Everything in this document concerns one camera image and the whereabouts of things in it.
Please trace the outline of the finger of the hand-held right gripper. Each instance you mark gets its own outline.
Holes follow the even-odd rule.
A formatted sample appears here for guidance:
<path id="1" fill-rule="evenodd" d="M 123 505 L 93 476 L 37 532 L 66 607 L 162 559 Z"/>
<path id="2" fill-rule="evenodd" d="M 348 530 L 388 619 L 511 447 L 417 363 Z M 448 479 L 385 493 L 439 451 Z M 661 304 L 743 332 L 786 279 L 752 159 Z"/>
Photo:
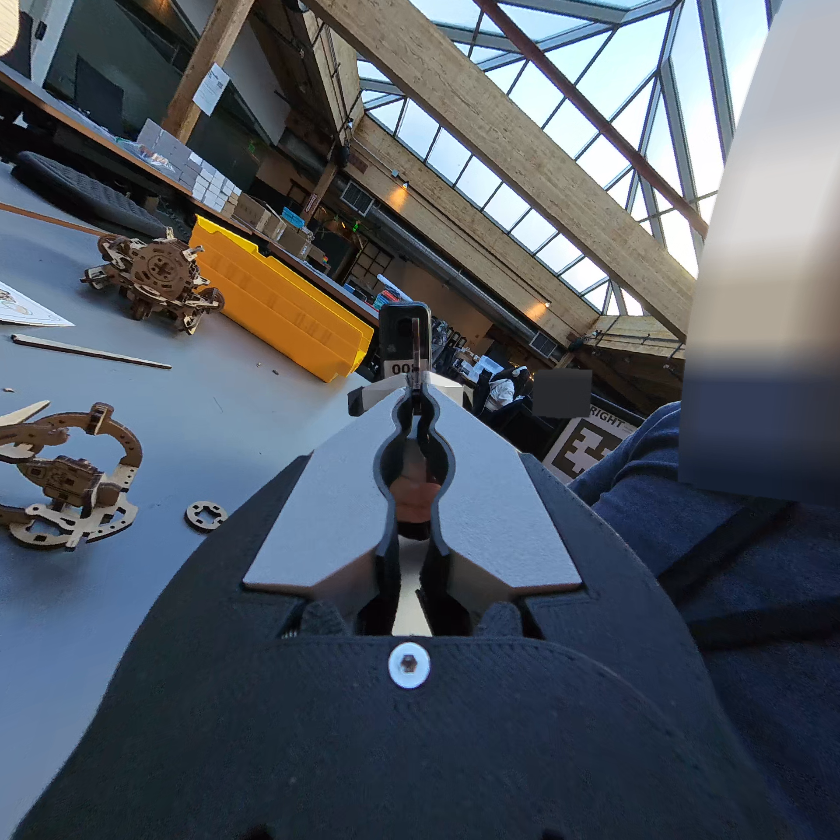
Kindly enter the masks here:
<path id="1" fill-rule="evenodd" d="M 394 391 L 401 391 L 409 385 L 408 377 L 387 377 L 356 388 L 348 394 L 348 414 L 360 417 Z"/>
<path id="2" fill-rule="evenodd" d="M 456 381 L 449 380 L 433 371 L 426 371 L 425 387 L 432 396 L 446 396 L 458 407 L 463 407 L 466 411 L 473 410 L 472 402 L 464 386 Z"/>

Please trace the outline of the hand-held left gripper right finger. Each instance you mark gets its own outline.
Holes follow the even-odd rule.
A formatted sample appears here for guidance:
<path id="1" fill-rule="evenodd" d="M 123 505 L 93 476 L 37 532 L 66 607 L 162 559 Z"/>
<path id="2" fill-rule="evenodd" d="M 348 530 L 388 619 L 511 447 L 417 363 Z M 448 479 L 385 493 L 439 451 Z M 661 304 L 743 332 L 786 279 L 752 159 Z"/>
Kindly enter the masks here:
<path id="1" fill-rule="evenodd" d="M 575 592 L 581 576 L 507 440 L 424 384 L 423 452 L 443 481 L 418 599 L 434 635 L 470 635 L 487 609 Z"/>

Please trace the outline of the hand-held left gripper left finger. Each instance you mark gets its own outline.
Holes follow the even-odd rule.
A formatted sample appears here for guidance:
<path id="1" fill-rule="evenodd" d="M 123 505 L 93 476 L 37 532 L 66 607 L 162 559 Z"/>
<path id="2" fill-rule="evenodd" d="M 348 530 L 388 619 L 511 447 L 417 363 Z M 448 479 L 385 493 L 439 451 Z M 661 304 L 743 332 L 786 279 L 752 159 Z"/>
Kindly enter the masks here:
<path id="1" fill-rule="evenodd" d="M 245 573 L 256 592 L 328 602 L 363 635 L 391 635 L 401 589 L 396 504 L 413 427 L 407 385 L 316 448 Z"/>

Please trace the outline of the round wooden ring part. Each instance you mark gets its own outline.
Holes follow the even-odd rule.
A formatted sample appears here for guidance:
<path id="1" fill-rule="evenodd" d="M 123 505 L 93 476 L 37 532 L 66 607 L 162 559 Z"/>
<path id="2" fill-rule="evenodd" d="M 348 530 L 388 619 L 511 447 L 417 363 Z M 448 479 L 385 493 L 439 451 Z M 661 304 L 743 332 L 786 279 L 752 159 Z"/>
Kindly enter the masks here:
<path id="1" fill-rule="evenodd" d="M 217 530 L 228 519 L 227 511 L 210 500 L 200 500 L 185 509 L 185 522 L 194 530 L 209 533 Z"/>

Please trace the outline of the small wooden model assembly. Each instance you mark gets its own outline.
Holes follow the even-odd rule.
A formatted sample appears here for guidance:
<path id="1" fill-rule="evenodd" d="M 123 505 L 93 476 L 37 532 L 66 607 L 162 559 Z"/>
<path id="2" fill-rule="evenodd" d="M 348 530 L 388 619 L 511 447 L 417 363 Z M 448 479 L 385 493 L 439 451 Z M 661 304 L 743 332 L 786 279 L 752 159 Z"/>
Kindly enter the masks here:
<path id="1" fill-rule="evenodd" d="M 141 466 L 139 439 L 112 417 L 113 407 L 96 402 L 86 413 L 56 413 L 36 419 L 49 405 L 37 402 L 1 417 L 1 460 L 40 488 L 46 501 L 28 507 L 1 506 L 1 522 L 18 543 L 37 550 L 72 551 L 130 528 L 138 508 L 128 492 Z M 43 458 L 46 447 L 63 445 L 71 429 L 113 438 L 123 456 L 107 473 L 84 458 Z"/>

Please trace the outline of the finished round wooden model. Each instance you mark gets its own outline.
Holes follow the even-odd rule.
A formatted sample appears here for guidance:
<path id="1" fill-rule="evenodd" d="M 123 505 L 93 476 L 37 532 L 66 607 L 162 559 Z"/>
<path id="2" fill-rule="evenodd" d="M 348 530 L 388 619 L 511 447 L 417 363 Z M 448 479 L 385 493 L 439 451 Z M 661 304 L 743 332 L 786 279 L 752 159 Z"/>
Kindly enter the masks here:
<path id="1" fill-rule="evenodd" d="M 205 313 L 224 309 L 224 296 L 201 274 L 196 257 L 204 248 L 190 247 L 170 228 L 165 232 L 165 237 L 150 243 L 102 235 L 98 251 L 104 263 L 86 269 L 80 282 L 98 291 L 117 288 L 130 302 L 134 321 L 162 312 L 179 331 L 194 334 Z"/>

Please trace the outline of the person's right hand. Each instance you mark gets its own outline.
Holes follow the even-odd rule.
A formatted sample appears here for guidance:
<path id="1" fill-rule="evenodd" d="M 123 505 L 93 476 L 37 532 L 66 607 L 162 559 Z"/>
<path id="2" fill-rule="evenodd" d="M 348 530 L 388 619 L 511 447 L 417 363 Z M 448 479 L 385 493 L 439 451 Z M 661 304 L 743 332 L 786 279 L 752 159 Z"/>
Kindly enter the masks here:
<path id="1" fill-rule="evenodd" d="M 433 502 L 441 489 L 426 458 L 416 455 L 405 462 L 402 474 L 389 486 L 400 525 L 420 526 L 431 522 Z"/>

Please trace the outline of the black white marker sign board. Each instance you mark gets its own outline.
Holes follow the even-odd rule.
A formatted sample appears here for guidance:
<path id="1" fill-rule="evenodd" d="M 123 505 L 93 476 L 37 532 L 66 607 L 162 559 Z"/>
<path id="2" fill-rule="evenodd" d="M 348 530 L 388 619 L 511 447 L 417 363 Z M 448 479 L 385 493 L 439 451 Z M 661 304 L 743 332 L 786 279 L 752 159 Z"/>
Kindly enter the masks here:
<path id="1" fill-rule="evenodd" d="M 590 412 L 565 422 L 542 465 L 565 485 L 611 454 L 644 423 L 644 417 L 593 395 Z"/>

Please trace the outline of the yellow plastic bin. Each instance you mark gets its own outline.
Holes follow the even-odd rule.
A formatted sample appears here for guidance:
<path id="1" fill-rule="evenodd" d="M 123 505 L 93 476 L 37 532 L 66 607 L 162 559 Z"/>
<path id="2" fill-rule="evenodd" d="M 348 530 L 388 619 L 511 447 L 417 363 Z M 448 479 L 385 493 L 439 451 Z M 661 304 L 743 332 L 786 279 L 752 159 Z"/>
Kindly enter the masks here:
<path id="1" fill-rule="evenodd" d="M 357 370 L 373 328 L 256 245 L 198 216 L 201 275 L 224 297 L 223 313 L 326 383 Z"/>

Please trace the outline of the brown cardboard box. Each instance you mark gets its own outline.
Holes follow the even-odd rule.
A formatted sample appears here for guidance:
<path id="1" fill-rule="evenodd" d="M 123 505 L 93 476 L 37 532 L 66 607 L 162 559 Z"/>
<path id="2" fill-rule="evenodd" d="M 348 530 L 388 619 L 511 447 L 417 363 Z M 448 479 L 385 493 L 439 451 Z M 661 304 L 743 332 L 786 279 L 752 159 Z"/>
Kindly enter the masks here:
<path id="1" fill-rule="evenodd" d="M 238 194 L 233 218 L 266 236 L 289 254 L 304 260 L 312 246 L 312 234 L 304 232 L 265 203 L 242 192 Z"/>

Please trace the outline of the stack of white boxes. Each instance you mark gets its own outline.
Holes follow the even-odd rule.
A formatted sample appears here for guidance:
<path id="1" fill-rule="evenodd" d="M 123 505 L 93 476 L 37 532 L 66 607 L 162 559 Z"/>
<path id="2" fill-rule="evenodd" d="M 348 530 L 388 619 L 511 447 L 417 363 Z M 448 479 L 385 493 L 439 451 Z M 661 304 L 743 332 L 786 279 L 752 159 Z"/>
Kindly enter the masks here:
<path id="1" fill-rule="evenodd" d="M 200 203 L 233 217 L 242 192 L 221 171 L 147 119 L 137 139 L 140 158 L 186 188 Z"/>

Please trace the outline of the person in blue shirt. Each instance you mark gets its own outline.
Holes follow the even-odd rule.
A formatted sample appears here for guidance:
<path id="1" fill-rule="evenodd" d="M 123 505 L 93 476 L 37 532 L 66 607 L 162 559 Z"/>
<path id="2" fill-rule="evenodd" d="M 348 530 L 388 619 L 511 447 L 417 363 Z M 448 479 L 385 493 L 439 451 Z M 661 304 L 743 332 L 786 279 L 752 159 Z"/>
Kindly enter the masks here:
<path id="1" fill-rule="evenodd" d="M 661 406 L 570 489 L 670 594 L 796 838 L 838 838 L 838 507 L 678 481 Z"/>

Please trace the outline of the thin wooden stick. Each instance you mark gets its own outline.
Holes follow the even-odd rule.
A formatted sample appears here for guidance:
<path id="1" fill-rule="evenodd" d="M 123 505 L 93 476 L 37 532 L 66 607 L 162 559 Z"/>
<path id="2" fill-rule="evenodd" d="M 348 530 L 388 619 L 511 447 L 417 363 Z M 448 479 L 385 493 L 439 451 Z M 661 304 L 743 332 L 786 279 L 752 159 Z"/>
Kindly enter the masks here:
<path id="1" fill-rule="evenodd" d="M 123 353 L 114 353 L 106 350 L 90 349 L 87 347 L 81 347 L 69 343 L 62 343 L 54 340 L 39 339 L 22 333 L 13 333 L 11 336 L 9 336 L 9 339 L 16 345 L 20 345 L 30 349 L 47 350 L 63 354 L 73 354 L 86 358 L 98 359 L 102 361 L 113 361 L 124 364 L 132 364 L 156 370 L 169 371 L 172 369 L 171 364 L 159 361 L 146 360 L 126 355 Z"/>

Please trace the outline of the white paper notice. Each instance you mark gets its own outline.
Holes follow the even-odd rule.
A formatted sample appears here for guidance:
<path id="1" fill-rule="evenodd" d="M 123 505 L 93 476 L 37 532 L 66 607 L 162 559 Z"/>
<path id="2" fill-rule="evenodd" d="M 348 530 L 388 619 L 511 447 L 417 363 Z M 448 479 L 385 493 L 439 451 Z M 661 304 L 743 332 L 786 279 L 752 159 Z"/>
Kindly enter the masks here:
<path id="1" fill-rule="evenodd" d="M 193 94 L 192 101 L 206 116 L 211 116 L 229 83 L 229 75 L 218 65 L 212 64 Z"/>

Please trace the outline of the black mesh cushion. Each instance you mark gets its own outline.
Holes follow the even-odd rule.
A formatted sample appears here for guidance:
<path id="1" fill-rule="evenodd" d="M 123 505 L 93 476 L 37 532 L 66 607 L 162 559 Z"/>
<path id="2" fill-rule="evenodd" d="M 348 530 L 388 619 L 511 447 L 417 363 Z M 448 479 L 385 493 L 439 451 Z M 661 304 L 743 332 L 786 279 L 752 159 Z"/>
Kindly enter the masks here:
<path id="1" fill-rule="evenodd" d="M 48 202 L 110 233 L 146 241 L 167 238 L 167 226 L 128 197 L 41 154 L 17 154 L 11 175 Z"/>

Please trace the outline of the white instruction booklet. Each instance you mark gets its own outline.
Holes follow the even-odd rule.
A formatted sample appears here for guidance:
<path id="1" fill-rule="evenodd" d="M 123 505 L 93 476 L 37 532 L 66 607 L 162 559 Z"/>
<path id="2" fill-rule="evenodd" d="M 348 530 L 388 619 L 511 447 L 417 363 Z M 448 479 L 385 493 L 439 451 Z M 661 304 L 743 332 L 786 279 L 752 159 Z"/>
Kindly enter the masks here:
<path id="1" fill-rule="evenodd" d="M 75 326 L 4 282 L 1 282 L 1 323 L 40 328 Z"/>

